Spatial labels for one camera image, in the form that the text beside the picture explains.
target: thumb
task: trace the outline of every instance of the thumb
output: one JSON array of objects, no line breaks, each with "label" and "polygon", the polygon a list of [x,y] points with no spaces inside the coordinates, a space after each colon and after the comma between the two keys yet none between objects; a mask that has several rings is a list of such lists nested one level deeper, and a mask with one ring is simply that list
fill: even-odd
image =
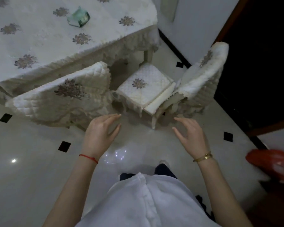
[{"label": "thumb", "polygon": [[173,127],[174,133],[177,136],[177,138],[180,140],[180,142],[184,145],[186,142],[186,138],[183,137],[183,135],[178,131],[177,128]]},{"label": "thumb", "polygon": [[115,137],[117,137],[117,135],[119,134],[121,128],[121,123],[119,123],[116,128],[109,134],[109,139],[111,141],[114,141]]}]

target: shoe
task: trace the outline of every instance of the shoe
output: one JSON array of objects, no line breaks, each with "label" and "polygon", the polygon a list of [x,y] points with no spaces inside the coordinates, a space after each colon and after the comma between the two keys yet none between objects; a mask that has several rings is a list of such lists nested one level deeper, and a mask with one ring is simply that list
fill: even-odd
[{"label": "shoe", "polygon": [[166,165],[166,166],[169,168],[169,164],[168,164],[168,162],[165,161],[165,160],[161,160],[161,161],[159,162],[159,164],[164,164],[164,165]]}]

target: wall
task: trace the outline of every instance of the wall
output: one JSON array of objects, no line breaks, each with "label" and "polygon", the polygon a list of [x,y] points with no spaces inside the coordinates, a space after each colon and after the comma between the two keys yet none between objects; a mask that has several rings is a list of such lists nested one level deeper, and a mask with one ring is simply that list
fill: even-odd
[{"label": "wall", "polygon": [[284,129],[264,135],[259,135],[258,138],[265,145],[267,145],[269,149],[277,149],[284,151]]},{"label": "wall", "polygon": [[160,0],[152,1],[159,29],[193,64],[206,54],[239,0],[179,0],[173,23],[160,13]]}]

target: person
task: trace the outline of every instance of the person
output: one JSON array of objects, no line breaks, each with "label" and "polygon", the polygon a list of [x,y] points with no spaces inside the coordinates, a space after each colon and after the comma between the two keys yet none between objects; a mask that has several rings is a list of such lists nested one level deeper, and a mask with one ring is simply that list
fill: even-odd
[{"label": "person", "polygon": [[252,226],[209,153],[203,131],[193,119],[174,118],[187,129],[184,137],[175,127],[185,150],[203,175],[216,223],[209,219],[191,191],[162,163],[155,175],[123,174],[106,197],[82,220],[82,212],[99,158],[118,135],[121,124],[108,134],[121,115],[105,115],[91,121],[86,130],[82,155],[64,185],[43,227],[87,226]]}]

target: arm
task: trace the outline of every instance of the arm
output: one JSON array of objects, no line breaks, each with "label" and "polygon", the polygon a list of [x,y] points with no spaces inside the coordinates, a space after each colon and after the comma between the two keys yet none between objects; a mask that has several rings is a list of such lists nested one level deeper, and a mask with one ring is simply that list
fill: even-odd
[{"label": "arm", "polygon": [[[181,122],[187,129],[187,138],[185,138],[173,127],[176,136],[194,159],[198,159],[209,152],[205,145],[203,131],[195,120],[187,118],[175,118],[175,120]],[[252,224],[224,179],[216,160],[210,158],[198,162],[198,165],[205,181],[210,204],[217,223],[223,227],[252,227]]]},{"label": "arm", "polygon": [[[93,119],[85,133],[82,154],[94,157],[98,161],[119,133],[121,124],[110,134],[108,134],[108,129],[120,116],[115,114]],[[89,184],[96,165],[94,161],[86,157],[78,157],[73,171],[43,227],[74,227],[81,220]]]}]

